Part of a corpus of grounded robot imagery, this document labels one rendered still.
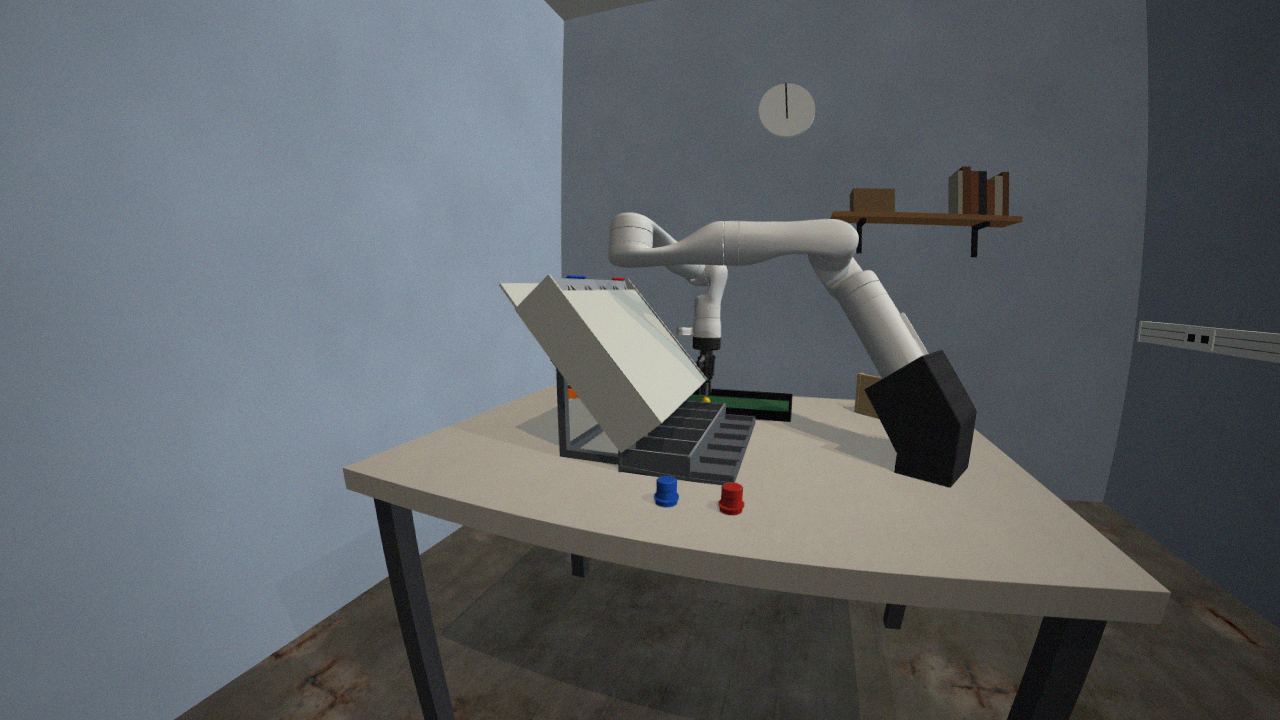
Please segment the red plug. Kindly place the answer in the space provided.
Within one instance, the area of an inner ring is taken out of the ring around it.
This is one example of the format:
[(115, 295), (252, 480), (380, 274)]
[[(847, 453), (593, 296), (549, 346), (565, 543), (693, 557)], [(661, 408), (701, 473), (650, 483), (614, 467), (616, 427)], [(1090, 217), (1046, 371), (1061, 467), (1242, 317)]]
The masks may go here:
[(739, 483), (724, 483), (721, 491), (719, 500), (721, 512), (726, 515), (739, 515), (742, 512), (742, 486)]

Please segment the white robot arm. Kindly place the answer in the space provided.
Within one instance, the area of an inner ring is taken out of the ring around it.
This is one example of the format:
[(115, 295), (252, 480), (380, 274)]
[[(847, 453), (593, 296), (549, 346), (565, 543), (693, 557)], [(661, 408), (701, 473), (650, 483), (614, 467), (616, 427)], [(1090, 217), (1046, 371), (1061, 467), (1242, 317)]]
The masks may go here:
[(609, 261), (625, 268), (666, 266), (691, 284), (709, 286), (707, 293), (695, 299), (692, 328), (678, 327), (676, 334), (721, 338), (727, 266), (812, 254), (808, 255), (812, 268), (837, 299), (884, 378), (928, 352), (876, 273), (863, 272), (852, 258), (858, 242), (858, 231), (837, 219), (712, 222), (677, 242), (649, 218), (622, 213), (611, 222)]

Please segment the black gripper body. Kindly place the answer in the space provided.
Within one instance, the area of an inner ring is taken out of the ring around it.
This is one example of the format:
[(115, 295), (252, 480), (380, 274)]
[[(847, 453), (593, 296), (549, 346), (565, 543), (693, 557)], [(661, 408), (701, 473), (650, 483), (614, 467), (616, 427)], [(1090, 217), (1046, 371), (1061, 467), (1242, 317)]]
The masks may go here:
[[(707, 370), (709, 369), (709, 357), (713, 356), (713, 350), (721, 348), (721, 338), (698, 338), (692, 337), (692, 348), (700, 350), (701, 355), (705, 355)], [(713, 348), (713, 350), (710, 350)]]

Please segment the open wooden crate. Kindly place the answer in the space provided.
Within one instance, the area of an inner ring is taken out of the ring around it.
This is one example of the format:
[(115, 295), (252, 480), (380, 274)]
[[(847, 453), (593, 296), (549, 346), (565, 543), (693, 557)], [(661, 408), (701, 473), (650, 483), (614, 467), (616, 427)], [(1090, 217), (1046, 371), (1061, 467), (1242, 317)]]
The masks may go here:
[(873, 405), (870, 404), (870, 400), (868, 398), (868, 396), (867, 396), (867, 393), (864, 391), (869, 386), (874, 384), (877, 380), (881, 380), (881, 377), (867, 375), (864, 373), (858, 373), (858, 386), (856, 386), (856, 398), (855, 398), (854, 413), (859, 413), (861, 415), (873, 416), (873, 418), (879, 419), (879, 416), (877, 416), (877, 413), (876, 413)]

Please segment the blue plastic cap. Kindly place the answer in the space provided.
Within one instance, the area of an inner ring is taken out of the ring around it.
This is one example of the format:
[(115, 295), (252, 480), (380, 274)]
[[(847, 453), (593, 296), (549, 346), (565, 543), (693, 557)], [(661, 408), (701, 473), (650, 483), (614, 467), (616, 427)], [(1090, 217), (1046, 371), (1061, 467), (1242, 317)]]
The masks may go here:
[(673, 507), (677, 505), (677, 479), (675, 477), (657, 478), (655, 503), (660, 507)]

